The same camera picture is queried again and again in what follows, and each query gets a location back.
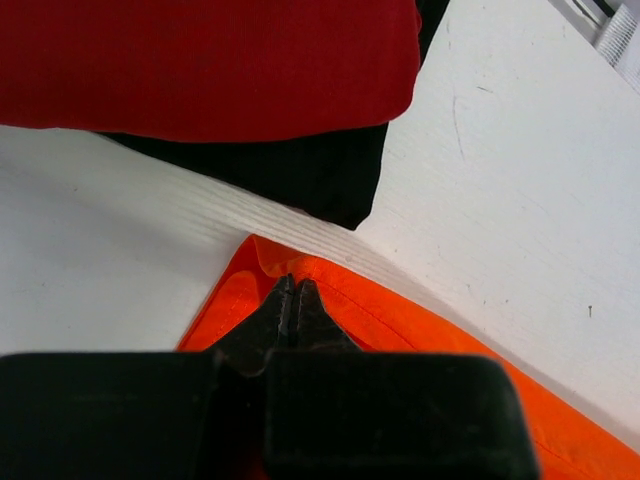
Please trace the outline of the orange t shirt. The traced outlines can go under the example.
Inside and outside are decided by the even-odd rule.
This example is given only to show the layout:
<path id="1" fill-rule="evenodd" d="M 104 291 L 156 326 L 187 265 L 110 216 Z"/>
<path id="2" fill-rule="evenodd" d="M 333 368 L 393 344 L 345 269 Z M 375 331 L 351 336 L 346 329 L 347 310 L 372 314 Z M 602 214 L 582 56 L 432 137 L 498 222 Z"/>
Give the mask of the orange t shirt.
<path id="1" fill-rule="evenodd" d="M 203 351 L 229 333 L 287 274 L 316 282 L 329 315 L 369 352 L 481 354 L 515 384 L 545 479 L 636 479 L 639 455 L 472 335 L 329 260 L 250 235 L 181 339 Z"/>

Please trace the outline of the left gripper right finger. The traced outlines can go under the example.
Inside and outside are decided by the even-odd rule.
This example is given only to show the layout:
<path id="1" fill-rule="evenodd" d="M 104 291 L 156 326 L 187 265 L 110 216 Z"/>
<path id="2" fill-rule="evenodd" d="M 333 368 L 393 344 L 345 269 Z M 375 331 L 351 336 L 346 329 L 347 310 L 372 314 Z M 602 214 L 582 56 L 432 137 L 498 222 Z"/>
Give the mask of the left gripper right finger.
<path id="1" fill-rule="evenodd" d="M 317 284 L 302 280 L 292 304 L 292 347 L 303 351 L 361 352 L 357 343 L 328 314 Z"/>

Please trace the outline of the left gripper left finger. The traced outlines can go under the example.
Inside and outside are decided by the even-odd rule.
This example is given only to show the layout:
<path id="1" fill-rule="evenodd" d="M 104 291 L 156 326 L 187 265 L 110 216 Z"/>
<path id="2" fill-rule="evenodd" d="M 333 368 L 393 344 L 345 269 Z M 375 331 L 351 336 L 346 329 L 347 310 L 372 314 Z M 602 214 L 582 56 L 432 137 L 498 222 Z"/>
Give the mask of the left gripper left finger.
<path id="1" fill-rule="evenodd" d="M 295 344 L 292 313 L 295 280 L 280 277 L 263 303 L 214 343 L 214 350 L 241 375 L 260 375 L 269 353 Z"/>

